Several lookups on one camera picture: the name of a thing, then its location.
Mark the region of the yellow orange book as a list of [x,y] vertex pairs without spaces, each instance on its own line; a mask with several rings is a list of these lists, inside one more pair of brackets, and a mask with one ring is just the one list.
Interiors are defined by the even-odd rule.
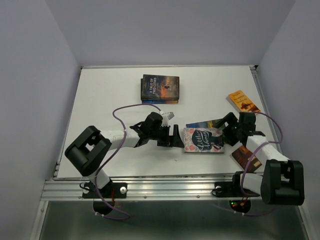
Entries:
[[238,112],[261,111],[242,90],[230,93],[226,99]]

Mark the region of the A Tale of Two Cities book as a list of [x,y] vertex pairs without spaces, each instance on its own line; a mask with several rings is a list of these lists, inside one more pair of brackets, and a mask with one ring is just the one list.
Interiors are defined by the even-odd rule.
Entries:
[[142,100],[179,100],[179,76],[144,74],[142,79]]

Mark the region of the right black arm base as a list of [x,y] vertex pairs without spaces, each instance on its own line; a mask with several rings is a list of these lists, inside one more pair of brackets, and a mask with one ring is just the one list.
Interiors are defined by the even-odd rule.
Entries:
[[262,213],[249,213],[251,210],[251,197],[259,197],[262,176],[256,173],[246,173],[241,188],[243,171],[237,171],[230,181],[216,181],[211,194],[217,198],[231,198],[229,208],[215,207],[226,210],[236,215],[246,217],[260,217]]

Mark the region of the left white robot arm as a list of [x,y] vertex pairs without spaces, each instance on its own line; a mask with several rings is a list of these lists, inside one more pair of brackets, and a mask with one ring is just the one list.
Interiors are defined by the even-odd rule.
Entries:
[[173,116],[172,112],[151,112],[144,121],[124,130],[101,131],[93,125],[88,126],[66,148],[64,155],[81,176],[94,184],[95,193],[106,197],[111,193],[112,180],[99,168],[108,151],[138,148],[149,141],[156,141],[158,147],[185,147],[177,124],[170,135],[169,120]]

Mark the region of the green and blue book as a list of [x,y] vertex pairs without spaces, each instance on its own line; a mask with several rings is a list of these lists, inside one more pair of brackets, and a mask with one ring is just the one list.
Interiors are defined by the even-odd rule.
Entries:
[[221,119],[214,119],[214,120],[208,120],[208,121],[201,121],[201,122],[195,122],[195,123],[188,123],[186,124],[187,128],[216,128],[216,124]]

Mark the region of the brown orange book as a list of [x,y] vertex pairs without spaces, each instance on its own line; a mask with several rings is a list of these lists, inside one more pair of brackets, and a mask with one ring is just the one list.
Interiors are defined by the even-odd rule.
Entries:
[[[244,170],[251,155],[252,152],[241,145],[231,153],[230,157]],[[249,164],[247,172],[254,173],[261,166],[262,163],[254,156]]]

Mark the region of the Three Days to See book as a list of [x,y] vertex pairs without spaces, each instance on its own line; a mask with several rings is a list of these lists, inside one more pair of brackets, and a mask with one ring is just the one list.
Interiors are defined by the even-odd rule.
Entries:
[[140,79],[140,100],[142,101],[143,99],[143,91],[144,91],[144,79]]

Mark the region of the Little Women floral book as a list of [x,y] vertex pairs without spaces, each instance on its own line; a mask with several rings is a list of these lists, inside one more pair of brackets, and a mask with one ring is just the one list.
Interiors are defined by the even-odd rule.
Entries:
[[185,153],[222,154],[225,152],[223,131],[217,128],[183,129]]

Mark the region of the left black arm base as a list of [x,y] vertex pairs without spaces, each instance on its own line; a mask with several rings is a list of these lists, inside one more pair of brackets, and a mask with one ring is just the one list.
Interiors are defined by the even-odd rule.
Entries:
[[[82,189],[83,199],[100,199],[96,192],[95,185],[91,182],[81,182],[79,187]],[[109,199],[108,204],[113,208],[116,205],[116,199],[125,199],[127,197],[128,184],[126,182],[113,182],[111,181],[102,189],[100,189],[100,194],[104,199]],[[99,214],[108,215],[113,211],[113,209],[107,206],[102,201],[93,201],[93,210],[97,211]]]

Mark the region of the aluminium mounting rail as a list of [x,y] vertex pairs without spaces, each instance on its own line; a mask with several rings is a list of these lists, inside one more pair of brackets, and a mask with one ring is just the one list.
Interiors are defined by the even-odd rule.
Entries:
[[[188,177],[113,177],[114,183],[127,183],[122,201],[208,201],[218,198],[211,194],[216,182],[229,182],[230,174]],[[42,201],[85,201],[79,184],[83,180],[50,180],[44,183]]]

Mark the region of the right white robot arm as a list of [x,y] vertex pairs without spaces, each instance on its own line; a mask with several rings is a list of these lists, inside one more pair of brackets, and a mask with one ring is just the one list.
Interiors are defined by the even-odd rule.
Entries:
[[217,122],[226,142],[234,146],[241,143],[264,166],[262,175],[236,172],[231,181],[215,182],[212,195],[218,198],[261,197],[267,205],[301,206],[305,201],[304,167],[298,160],[290,160],[280,153],[275,141],[256,130],[256,112],[240,112],[236,117],[228,113]]

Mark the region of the Jane Eyre blue book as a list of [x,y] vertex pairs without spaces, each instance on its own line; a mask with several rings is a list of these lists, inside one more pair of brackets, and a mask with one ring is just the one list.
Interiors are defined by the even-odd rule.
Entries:
[[143,99],[142,104],[178,104],[178,100],[158,100],[158,99]]

